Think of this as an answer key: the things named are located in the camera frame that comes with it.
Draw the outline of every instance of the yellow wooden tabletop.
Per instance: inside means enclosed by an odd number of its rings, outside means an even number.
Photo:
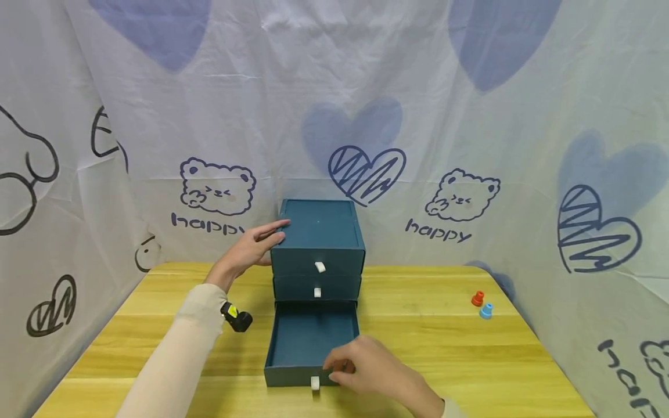
[[[150,273],[58,385],[37,418],[113,417],[207,264],[164,264]],[[471,304],[477,290],[491,320]],[[251,268],[229,298],[252,313],[245,333],[225,324],[189,417],[411,417],[387,399],[341,387],[267,388],[272,332],[270,268]],[[375,336],[471,418],[593,418],[576,390],[494,280],[474,267],[365,267],[360,331]]]

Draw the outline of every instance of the teal drawer cabinet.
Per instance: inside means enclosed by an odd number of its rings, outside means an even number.
[[[275,313],[265,381],[269,387],[309,387],[317,378],[319,386],[336,385],[321,370],[323,360],[360,333],[365,244],[355,206],[287,199],[279,218],[290,225],[271,250]]]

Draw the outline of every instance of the beige sleeve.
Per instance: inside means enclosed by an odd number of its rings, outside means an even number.
[[[444,402],[446,403],[446,408],[444,408],[442,418],[467,418],[467,415],[460,410],[453,400],[444,398]]]
[[[223,330],[225,292],[214,284],[195,286],[172,327],[137,376],[116,418],[184,418],[202,368]]]

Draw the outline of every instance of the hand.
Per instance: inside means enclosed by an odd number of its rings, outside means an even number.
[[[334,348],[323,363],[324,370],[329,368],[332,381],[358,393],[385,395],[416,417],[439,418],[444,413],[444,401],[425,379],[370,336],[360,335]]]
[[[289,223],[288,219],[283,219],[246,231],[239,241],[214,263],[207,274],[205,283],[215,284],[227,293],[235,279],[244,274],[246,269],[252,265],[271,265],[272,262],[263,256],[284,240],[286,234],[276,232],[276,230]]]

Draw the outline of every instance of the red bottle cap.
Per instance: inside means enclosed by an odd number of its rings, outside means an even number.
[[[481,306],[483,305],[483,292],[480,290],[474,295],[472,298],[472,305],[474,306]]]

